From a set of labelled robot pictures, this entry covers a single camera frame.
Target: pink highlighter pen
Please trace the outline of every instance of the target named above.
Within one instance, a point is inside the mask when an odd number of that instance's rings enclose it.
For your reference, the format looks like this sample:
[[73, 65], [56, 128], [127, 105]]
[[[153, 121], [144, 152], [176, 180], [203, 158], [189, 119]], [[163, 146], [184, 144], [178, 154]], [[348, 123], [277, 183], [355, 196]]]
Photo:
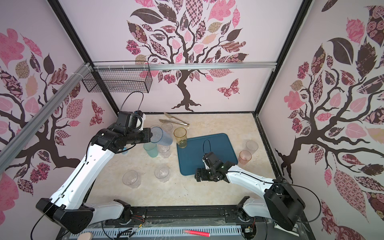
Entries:
[[199, 235], [203, 237], [209, 237], [211, 236], [210, 233], [208, 232], [199, 232], [199, 231], [193, 231], [193, 230], [188, 230], [188, 229], [183, 229], [183, 233], [188, 233], [188, 234], [193, 234], [193, 235]]

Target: blue object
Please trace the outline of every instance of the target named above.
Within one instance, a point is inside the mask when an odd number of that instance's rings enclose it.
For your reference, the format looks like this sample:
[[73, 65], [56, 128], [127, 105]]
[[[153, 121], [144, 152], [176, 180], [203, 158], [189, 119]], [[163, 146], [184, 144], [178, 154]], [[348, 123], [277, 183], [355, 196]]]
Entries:
[[173, 143], [173, 138], [168, 133], [164, 132], [160, 127], [151, 128], [151, 142], [163, 146], [169, 146]]
[[205, 168], [203, 163], [203, 143], [208, 139], [211, 143], [209, 149], [208, 141], [205, 142], [205, 153], [213, 152], [222, 162], [230, 161], [237, 164], [237, 157], [225, 133], [193, 137], [187, 139], [187, 146], [180, 148], [177, 144], [177, 156], [179, 158], [180, 173], [184, 176], [194, 175], [197, 168]]

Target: beige round object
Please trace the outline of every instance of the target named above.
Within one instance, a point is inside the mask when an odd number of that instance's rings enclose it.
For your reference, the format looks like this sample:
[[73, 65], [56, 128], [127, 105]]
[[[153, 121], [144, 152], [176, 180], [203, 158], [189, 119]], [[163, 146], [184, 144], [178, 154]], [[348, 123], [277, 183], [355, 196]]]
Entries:
[[91, 240], [93, 238], [93, 234], [91, 232], [85, 232], [80, 234], [77, 240]]

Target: wire basket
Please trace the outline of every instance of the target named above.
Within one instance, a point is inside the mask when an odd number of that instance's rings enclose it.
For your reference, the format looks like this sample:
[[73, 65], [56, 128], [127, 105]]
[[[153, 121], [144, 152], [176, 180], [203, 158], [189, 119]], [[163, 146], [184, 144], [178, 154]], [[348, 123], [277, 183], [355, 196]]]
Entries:
[[121, 66], [94, 67], [84, 78], [83, 83], [88, 92], [102, 92], [96, 79], [100, 78], [106, 90], [114, 93], [130, 93], [141, 91], [149, 93], [152, 85], [152, 76], [147, 61], [134, 61], [138, 64], [135, 68], [121, 68]]

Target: drinking glass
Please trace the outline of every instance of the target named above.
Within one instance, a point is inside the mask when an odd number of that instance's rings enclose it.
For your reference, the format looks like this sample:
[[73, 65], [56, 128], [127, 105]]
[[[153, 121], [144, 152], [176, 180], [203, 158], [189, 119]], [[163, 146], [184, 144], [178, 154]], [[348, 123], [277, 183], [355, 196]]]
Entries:
[[157, 152], [157, 144], [152, 143], [152, 142], [146, 142], [143, 144], [143, 147], [145, 151], [147, 151], [148, 155], [150, 157], [156, 157], [158, 152]]
[[185, 128], [176, 128], [173, 135], [175, 136], [177, 144], [180, 148], [185, 148], [187, 146], [187, 130]]
[[124, 174], [122, 182], [131, 188], [138, 188], [141, 184], [141, 179], [136, 171], [131, 170]]
[[170, 146], [157, 145], [157, 151], [163, 158], [168, 158], [170, 156]]
[[247, 150], [243, 150], [239, 154], [238, 161], [240, 164], [245, 165], [251, 160], [251, 158], [252, 158], [252, 154], [250, 152], [248, 152]]
[[155, 169], [155, 176], [160, 182], [168, 182], [170, 177], [169, 167], [167, 165], [160, 165]]
[[247, 150], [247, 151], [250, 152], [251, 154], [254, 154], [254, 153], [256, 152], [257, 149], [259, 149], [259, 145], [258, 145], [257, 142], [255, 142], [255, 141], [249, 140], [249, 141], [245, 144], [245, 150]]
[[161, 125], [161, 129], [163, 129], [164, 132], [168, 133], [171, 136], [172, 136], [172, 128], [173, 128], [173, 125], [170, 122], [166, 122]]
[[151, 133], [153, 134], [151, 137], [152, 143], [157, 143], [164, 146], [169, 146], [173, 143], [173, 138], [160, 127], [152, 128]]

